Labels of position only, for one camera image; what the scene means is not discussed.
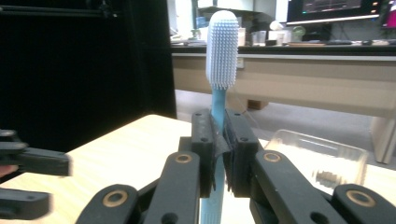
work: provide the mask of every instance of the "black wall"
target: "black wall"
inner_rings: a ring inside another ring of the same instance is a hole
[[[69,151],[147,114],[176,117],[166,1],[117,18],[0,13],[0,129]]]

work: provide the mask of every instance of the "toothbrush head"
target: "toothbrush head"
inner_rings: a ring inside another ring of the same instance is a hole
[[[210,19],[206,47],[206,77],[213,89],[227,90],[235,83],[238,20],[226,10]]]

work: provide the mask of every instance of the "wooden table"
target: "wooden table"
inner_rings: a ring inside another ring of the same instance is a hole
[[[191,136],[190,123],[149,115],[70,151],[71,176],[23,174],[1,187],[52,194],[51,211],[35,223],[75,223],[82,209],[100,189],[113,184],[141,189],[158,178],[168,155],[177,151],[180,136]],[[376,167],[370,169],[375,172],[373,178],[368,178],[370,188],[392,189],[395,186],[385,183],[384,178],[395,183],[396,172]],[[380,193],[396,202],[391,190]],[[235,199],[229,192],[225,192],[222,216],[222,223],[254,223],[248,199]],[[1,220],[1,223],[11,222],[28,221]]]

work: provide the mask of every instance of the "computer monitor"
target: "computer monitor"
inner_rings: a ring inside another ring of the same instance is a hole
[[[390,0],[381,22],[382,28],[396,29],[396,1]]]
[[[377,18],[381,0],[290,0],[287,25]]]

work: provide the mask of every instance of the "clear plastic container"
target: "clear plastic container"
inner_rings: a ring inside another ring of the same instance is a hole
[[[341,184],[364,182],[368,152],[287,130],[277,131],[265,149],[283,153],[311,184],[332,194]]]

